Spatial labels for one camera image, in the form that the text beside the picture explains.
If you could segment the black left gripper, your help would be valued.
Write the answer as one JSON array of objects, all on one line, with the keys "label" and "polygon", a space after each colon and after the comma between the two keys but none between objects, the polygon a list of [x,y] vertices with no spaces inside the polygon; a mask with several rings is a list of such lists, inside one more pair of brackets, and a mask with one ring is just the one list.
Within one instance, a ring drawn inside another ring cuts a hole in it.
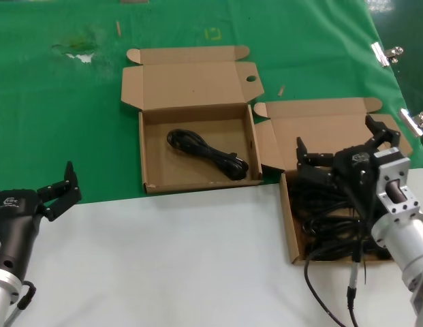
[{"label": "black left gripper", "polygon": [[0,191],[0,269],[24,279],[42,214],[54,221],[82,199],[71,161],[62,181],[37,190]]}]

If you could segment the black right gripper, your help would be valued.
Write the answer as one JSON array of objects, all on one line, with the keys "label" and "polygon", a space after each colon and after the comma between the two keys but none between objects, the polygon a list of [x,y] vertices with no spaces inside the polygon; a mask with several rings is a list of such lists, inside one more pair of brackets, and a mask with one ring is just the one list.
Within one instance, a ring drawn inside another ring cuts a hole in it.
[{"label": "black right gripper", "polygon": [[385,142],[398,147],[401,133],[390,129],[383,121],[366,115],[365,125],[372,137],[364,144],[332,153],[309,153],[301,137],[296,139],[297,178],[322,186],[335,183],[349,198],[359,216],[366,221],[381,217],[376,195],[377,168],[374,154]]}]

